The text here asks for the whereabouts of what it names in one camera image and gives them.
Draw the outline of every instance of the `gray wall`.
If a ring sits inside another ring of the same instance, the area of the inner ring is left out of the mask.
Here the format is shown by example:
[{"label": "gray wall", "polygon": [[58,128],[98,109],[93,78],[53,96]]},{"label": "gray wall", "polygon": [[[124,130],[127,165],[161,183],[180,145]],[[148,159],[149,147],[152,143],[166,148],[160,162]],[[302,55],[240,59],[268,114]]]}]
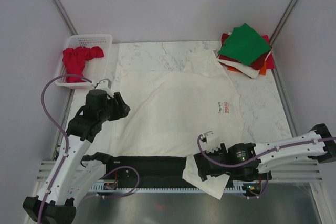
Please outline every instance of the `gray wall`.
[{"label": "gray wall", "polygon": [[247,22],[271,35],[290,0],[61,0],[78,33],[114,42],[219,40]]},{"label": "gray wall", "polygon": [[[299,0],[274,45],[299,133],[325,123],[336,136],[336,0]],[[320,165],[336,209],[336,163]]]},{"label": "gray wall", "polygon": [[[41,160],[50,158],[56,128],[40,105],[70,36],[51,0],[0,0],[0,216],[22,223]],[[68,90],[55,85],[46,103],[60,119]]]}]

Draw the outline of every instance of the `red folded cloth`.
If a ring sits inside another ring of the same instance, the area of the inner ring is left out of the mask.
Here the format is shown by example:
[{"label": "red folded cloth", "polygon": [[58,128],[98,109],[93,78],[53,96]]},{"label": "red folded cloth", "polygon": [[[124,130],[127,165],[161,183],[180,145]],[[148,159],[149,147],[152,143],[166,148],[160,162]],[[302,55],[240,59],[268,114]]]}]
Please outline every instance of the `red folded cloth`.
[{"label": "red folded cloth", "polygon": [[[223,35],[222,35],[222,46],[224,45],[224,42],[226,41],[226,39],[227,39],[228,37],[229,37],[228,34],[223,34]],[[267,35],[264,35],[264,36],[262,36],[262,37],[264,38],[264,40],[265,40],[267,43],[269,43],[269,40],[268,40],[268,36],[267,36]],[[252,68],[255,69],[255,70],[260,70],[260,69],[263,67],[264,63],[265,63],[265,59],[266,59],[268,53],[269,53],[269,52],[266,52],[266,53],[262,54],[258,59],[256,59],[254,62],[252,62],[252,64],[249,65],[249,66],[252,67]],[[226,57],[225,55],[219,55],[219,59],[220,59],[220,60],[233,61],[233,62],[239,62],[239,61],[234,60],[234,59],[232,59],[232,58]]]},{"label": "red folded cloth", "polygon": [[[67,48],[63,51],[63,63],[67,69],[67,73],[77,74],[83,76],[85,61],[93,58],[104,57],[104,52],[100,47],[77,47]],[[79,77],[67,77],[67,82],[83,82]]]}]

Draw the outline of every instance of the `marble table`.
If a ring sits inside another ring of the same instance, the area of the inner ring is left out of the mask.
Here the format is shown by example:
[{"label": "marble table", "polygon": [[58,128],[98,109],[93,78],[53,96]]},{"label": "marble table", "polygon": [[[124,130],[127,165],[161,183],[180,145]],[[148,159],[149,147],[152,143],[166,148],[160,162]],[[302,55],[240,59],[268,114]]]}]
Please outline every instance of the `marble table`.
[{"label": "marble table", "polygon": [[[106,78],[113,81],[118,91],[122,70],[174,70],[181,71],[188,52],[220,48],[220,41],[153,42],[112,44]],[[117,67],[113,59],[118,58]],[[278,90],[270,70],[266,76],[250,79],[242,73],[227,71],[240,94],[240,110],[245,120],[243,142],[272,142],[290,138],[290,130]],[[88,90],[75,90],[69,119],[84,105]],[[88,150],[88,154],[104,152],[110,146],[109,123]]]}]

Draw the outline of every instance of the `laundry basket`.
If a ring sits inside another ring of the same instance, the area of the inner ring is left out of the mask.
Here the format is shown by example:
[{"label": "laundry basket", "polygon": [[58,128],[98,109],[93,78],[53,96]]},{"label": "laundry basket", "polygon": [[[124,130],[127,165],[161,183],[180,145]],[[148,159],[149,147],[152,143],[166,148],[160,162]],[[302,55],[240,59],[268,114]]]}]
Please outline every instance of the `laundry basket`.
[{"label": "laundry basket", "polygon": [[[63,77],[55,81],[55,84],[58,86],[65,86],[70,89],[77,88],[92,88],[100,80],[104,79],[108,66],[108,58],[112,46],[112,36],[109,34],[82,34],[82,35],[73,35],[65,43],[64,49],[72,47],[100,47],[104,52],[104,57],[95,58],[85,63],[85,68],[83,71],[84,77],[90,79],[93,83],[89,82],[76,82],[76,83],[67,83],[66,78]],[[67,70],[63,64],[63,55],[60,58],[59,64],[56,70],[56,76],[66,74]]]}]

